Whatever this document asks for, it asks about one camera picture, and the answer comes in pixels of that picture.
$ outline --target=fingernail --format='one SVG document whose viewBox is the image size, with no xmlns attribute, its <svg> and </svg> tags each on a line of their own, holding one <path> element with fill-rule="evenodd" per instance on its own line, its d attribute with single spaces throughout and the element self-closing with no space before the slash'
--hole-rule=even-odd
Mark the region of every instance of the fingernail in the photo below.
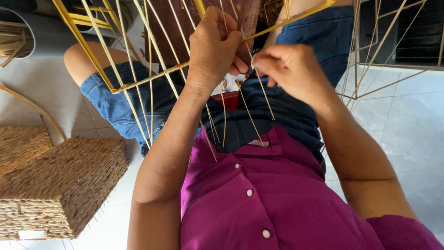
<svg viewBox="0 0 444 250">
<path fill-rule="evenodd" d="M 254 64 L 254 67 L 256 69 L 261 69 L 262 68 L 262 65 L 260 63 L 258 63 L 258 62 L 254 62 L 253 64 Z"/>
</svg>

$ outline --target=white button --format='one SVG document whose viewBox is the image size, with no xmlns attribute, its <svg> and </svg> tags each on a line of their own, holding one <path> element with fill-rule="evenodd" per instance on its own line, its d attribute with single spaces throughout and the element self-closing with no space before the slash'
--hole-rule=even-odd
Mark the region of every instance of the white button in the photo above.
<svg viewBox="0 0 444 250">
<path fill-rule="evenodd" d="M 264 236 L 264 238 L 270 238 L 270 232 L 268 230 L 262 231 L 262 235 Z"/>
</svg>

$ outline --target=magenta shirt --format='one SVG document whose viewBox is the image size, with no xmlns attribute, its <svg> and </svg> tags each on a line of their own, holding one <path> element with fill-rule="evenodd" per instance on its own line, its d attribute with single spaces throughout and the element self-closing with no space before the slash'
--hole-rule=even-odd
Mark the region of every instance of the magenta shirt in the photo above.
<svg viewBox="0 0 444 250">
<path fill-rule="evenodd" d="M 216 153 L 195 139 L 182 187 L 182 249 L 444 249 L 416 220 L 364 220 L 325 184 L 319 163 L 278 126 Z"/>
</svg>

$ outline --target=straw fiber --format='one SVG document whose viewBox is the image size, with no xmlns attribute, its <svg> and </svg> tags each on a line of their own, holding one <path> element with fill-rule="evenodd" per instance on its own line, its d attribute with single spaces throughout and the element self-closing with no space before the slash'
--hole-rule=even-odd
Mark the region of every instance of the straw fiber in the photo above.
<svg viewBox="0 0 444 250">
<path fill-rule="evenodd" d="M 45 127 L 0 127 L 0 177 L 52 148 Z"/>
<path fill-rule="evenodd" d="M 19 231 L 74 239 L 127 170 L 125 144 L 71 138 L 0 178 L 0 240 Z"/>
</svg>

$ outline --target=gray bucket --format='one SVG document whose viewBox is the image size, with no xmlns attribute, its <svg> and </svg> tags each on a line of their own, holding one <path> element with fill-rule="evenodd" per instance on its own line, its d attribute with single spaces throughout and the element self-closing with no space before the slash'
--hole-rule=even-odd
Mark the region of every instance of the gray bucket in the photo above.
<svg viewBox="0 0 444 250">
<path fill-rule="evenodd" d="M 34 40 L 28 57 L 60 57 L 78 41 L 68 26 L 60 19 L 0 7 L 0 20 L 25 23 L 31 30 Z M 97 36 L 84 34 L 86 41 L 98 41 Z"/>
</svg>

